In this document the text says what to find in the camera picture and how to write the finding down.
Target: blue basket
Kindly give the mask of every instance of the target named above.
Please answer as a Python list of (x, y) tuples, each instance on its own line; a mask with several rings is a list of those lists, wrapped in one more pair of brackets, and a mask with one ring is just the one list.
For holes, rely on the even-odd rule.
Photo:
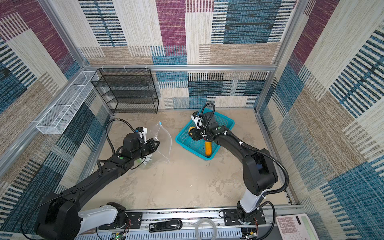
[[(204, 109), (204, 112), (212, 112), (210, 109)], [(235, 121), (230, 119), (229, 117), (226, 117), (220, 113), (215, 112), (215, 119), (219, 126), (226, 126), (230, 130), (235, 125)], [(219, 145), (212, 142), (212, 155), (210, 157), (205, 156), (205, 141), (204, 139), (200, 139), (199, 141), (194, 141), (192, 138), (188, 135), (188, 130), (190, 127), (195, 127), (195, 123), (191, 120), (189, 123), (181, 130), (181, 132), (176, 136), (176, 142), (180, 144), (183, 148), (190, 151), (191, 153), (201, 157), (204, 160), (211, 160), (215, 154), (217, 153), (218, 149), (220, 148)]]

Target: white mesh shelf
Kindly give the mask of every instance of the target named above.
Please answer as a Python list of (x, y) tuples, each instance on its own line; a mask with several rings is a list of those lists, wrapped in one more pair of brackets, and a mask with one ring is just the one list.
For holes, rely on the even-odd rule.
[(93, 71), (83, 71), (51, 109), (43, 116), (36, 128), (42, 134), (62, 134), (71, 122), (88, 94), (91, 92), (92, 81), (98, 81), (99, 76)]

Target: clear plastic bag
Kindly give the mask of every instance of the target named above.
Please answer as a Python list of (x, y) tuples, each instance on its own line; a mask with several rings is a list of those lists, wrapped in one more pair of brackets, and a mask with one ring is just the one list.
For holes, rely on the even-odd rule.
[(147, 128), (148, 133), (146, 134), (147, 139), (153, 138), (156, 141), (160, 141), (160, 145), (157, 150), (146, 156), (144, 159), (138, 159), (136, 164), (141, 163), (143, 168), (150, 167), (155, 162), (166, 162), (169, 163), (170, 149), (172, 148), (172, 137), (169, 132), (163, 127), (161, 122)]

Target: orange object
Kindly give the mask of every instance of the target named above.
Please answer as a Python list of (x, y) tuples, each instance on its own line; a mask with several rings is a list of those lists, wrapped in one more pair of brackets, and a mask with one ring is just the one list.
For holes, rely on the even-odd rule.
[(212, 142), (205, 142), (205, 154), (207, 156), (212, 155)]

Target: black mesh rack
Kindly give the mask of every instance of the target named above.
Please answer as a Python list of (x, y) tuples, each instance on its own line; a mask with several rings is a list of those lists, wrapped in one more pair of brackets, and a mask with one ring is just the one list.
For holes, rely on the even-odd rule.
[(95, 75), (91, 82), (113, 113), (157, 113), (159, 98), (150, 69), (99, 68)]

